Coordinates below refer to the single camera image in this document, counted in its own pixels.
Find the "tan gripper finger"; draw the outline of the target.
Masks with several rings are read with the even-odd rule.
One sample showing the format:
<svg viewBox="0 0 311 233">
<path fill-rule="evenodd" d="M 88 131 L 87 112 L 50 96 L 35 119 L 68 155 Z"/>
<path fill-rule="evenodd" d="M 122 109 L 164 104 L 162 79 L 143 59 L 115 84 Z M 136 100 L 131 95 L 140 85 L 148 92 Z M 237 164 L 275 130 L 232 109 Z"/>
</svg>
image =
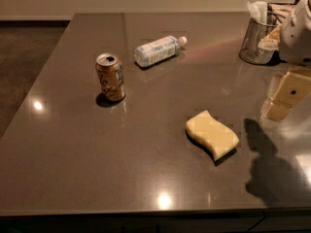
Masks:
<svg viewBox="0 0 311 233">
<path fill-rule="evenodd" d="M 295 67 L 284 74 L 277 74 L 269 85 L 262 115 L 272 121 L 282 121 L 310 92 L 310 68 Z"/>
</svg>

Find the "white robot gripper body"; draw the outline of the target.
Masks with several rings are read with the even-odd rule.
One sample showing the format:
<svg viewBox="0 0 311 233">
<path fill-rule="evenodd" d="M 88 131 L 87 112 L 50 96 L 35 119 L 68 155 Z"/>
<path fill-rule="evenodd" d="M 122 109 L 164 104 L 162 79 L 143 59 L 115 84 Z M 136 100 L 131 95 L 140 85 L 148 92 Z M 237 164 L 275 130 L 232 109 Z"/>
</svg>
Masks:
<svg viewBox="0 0 311 233">
<path fill-rule="evenodd" d="M 311 66 L 311 0 L 299 0 L 285 18 L 279 36 L 280 58 Z"/>
</svg>

